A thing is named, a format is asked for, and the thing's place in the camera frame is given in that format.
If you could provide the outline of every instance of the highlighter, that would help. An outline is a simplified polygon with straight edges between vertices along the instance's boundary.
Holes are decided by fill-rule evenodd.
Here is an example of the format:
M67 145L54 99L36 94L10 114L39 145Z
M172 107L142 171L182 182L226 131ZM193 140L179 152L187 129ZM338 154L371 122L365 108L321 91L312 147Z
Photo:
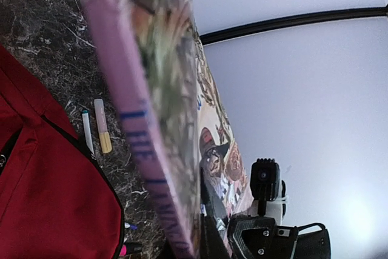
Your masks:
M105 118L104 102L101 98L95 99L95 112L101 150L106 154L112 151L112 144L108 133L107 120Z

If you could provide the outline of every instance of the red backpack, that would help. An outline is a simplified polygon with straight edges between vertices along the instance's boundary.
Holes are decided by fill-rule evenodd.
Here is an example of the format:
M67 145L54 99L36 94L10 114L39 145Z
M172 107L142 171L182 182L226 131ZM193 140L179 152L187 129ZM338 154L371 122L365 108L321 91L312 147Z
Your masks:
M0 258L117 258L124 213L63 108L0 46Z

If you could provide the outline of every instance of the black marble table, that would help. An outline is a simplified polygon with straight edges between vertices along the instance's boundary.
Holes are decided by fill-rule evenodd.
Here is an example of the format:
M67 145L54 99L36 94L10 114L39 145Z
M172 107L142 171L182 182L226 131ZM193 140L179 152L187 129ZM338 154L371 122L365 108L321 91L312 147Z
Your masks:
M98 71L79 0L0 0L0 43L51 91L79 136L81 110L90 111L97 160L121 200L126 220L139 227L126 238L144 244L142 258L155 258L164 236ZM94 98L105 102L113 146L109 154L102 154L99 146Z

